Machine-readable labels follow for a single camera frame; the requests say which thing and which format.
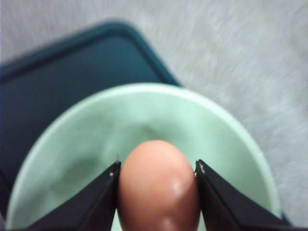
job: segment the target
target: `gray fabric surface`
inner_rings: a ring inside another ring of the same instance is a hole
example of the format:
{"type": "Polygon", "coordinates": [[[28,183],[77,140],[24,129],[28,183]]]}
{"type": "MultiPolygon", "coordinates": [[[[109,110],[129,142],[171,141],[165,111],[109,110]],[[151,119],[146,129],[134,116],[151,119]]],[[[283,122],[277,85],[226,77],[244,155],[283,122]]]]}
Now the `gray fabric surface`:
{"type": "Polygon", "coordinates": [[[184,86],[243,123],[287,216],[308,226],[308,1],[2,0],[1,61],[110,19],[135,25],[184,86]]]}

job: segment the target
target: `dark teal tray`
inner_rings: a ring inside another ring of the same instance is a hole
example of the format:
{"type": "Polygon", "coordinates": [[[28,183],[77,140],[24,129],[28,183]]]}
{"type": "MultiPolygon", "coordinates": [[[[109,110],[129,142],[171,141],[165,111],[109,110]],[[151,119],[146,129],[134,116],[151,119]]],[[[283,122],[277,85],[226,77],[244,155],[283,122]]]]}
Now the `dark teal tray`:
{"type": "Polygon", "coordinates": [[[29,149],[67,108],[116,85],[178,85],[138,32],[107,23],[1,67],[0,211],[29,149]]]}

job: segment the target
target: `eggshell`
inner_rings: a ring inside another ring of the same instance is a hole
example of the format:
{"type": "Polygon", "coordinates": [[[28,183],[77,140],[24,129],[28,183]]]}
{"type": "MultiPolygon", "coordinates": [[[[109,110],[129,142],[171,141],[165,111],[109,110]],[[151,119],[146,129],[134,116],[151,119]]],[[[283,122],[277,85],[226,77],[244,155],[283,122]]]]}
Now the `eggshell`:
{"type": "Polygon", "coordinates": [[[120,172],[118,213],[124,231],[197,230],[197,182],[183,153],[166,141],[136,147],[120,172]]]}

